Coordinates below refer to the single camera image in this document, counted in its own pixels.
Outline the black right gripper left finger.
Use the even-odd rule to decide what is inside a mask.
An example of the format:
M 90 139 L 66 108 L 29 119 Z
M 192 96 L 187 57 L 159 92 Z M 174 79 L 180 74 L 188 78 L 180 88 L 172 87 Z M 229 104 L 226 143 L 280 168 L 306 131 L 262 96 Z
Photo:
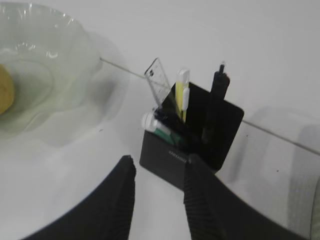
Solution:
M 84 200 L 27 239 L 127 240 L 135 206 L 136 173 L 133 158 L 122 156 Z

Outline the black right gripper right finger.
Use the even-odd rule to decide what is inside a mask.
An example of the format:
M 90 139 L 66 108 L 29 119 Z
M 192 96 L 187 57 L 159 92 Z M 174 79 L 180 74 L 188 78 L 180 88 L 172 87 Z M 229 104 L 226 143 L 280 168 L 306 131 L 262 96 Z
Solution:
M 302 240 L 234 194 L 196 154 L 184 165 L 184 206 L 193 240 Z

